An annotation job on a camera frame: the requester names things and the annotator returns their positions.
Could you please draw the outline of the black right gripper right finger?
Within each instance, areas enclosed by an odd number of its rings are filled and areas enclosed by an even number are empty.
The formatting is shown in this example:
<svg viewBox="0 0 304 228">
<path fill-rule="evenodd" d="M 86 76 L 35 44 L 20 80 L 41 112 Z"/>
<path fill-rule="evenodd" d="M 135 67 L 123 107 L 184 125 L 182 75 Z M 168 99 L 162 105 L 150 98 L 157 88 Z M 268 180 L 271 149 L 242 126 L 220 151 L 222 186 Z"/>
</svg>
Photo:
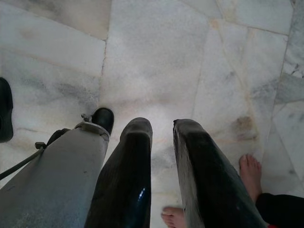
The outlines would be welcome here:
<svg viewBox="0 0 304 228">
<path fill-rule="evenodd" d="M 173 141 L 187 228 L 266 228 L 237 171 L 198 122 L 175 120 Z"/>
</svg>

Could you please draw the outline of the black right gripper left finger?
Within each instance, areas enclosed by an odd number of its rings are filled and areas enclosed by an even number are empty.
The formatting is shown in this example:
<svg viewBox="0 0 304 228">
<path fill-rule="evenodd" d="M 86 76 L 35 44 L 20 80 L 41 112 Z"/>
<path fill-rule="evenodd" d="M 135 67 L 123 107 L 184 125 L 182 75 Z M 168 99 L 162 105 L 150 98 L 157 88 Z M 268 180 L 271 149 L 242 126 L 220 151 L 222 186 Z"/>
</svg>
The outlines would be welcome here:
<svg viewBox="0 0 304 228">
<path fill-rule="evenodd" d="M 152 126 L 131 120 L 103 166 L 84 228 L 150 228 Z"/>
</svg>

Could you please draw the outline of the bare person foot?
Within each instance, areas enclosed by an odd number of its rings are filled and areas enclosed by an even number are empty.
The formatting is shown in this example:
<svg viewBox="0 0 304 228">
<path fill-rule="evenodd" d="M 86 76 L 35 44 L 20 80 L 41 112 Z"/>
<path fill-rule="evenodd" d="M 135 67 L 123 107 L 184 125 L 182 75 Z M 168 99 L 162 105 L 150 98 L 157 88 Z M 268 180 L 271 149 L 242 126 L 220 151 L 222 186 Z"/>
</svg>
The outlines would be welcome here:
<svg viewBox="0 0 304 228">
<path fill-rule="evenodd" d="M 161 218 L 168 228 L 186 228 L 184 211 L 181 208 L 165 207 Z"/>
<path fill-rule="evenodd" d="M 248 194 L 256 203 L 262 194 L 261 164 L 252 155 L 245 154 L 239 159 L 239 174 Z"/>
</svg>

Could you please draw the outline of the black person trouser leg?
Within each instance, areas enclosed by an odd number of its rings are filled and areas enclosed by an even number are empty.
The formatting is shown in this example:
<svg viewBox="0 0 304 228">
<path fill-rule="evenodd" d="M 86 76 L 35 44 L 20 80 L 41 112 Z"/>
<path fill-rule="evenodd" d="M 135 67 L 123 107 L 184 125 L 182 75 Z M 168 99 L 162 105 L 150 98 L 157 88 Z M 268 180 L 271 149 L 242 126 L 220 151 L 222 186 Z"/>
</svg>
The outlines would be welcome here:
<svg viewBox="0 0 304 228">
<path fill-rule="evenodd" d="M 304 198 L 262 193 L 256 208 L 263 220 L 278 228 L 304 228 Z"/>
</svg>

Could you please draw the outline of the grey robot right leg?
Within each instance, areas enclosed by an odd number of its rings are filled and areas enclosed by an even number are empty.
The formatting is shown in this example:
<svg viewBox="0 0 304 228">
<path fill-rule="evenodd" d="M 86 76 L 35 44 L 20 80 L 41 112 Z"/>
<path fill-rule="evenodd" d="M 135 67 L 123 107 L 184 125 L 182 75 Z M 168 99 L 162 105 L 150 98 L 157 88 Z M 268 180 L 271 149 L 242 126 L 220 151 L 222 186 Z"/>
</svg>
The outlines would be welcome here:
<svg viewBox="0 0 304 228">
<path fill-rule="evenodd" d="M 82 122 L 2 189 L 0 228 L 84 228 L 110 135 Z"/>
</svg>

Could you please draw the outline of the black robot left foot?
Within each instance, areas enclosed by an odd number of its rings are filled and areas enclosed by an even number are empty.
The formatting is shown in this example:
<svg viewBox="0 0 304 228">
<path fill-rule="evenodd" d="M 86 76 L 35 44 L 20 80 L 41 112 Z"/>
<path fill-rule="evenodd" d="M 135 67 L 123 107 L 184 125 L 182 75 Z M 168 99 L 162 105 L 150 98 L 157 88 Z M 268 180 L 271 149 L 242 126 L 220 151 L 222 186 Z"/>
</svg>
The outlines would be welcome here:
<svg viewBox="0 0 304 228">
<path fill-rule="evenodd" d="M 9 83 L 0 77 L 0 143 L 5 143 L 13 137 L 12 126 L 12 92 Z"/>
</svg>

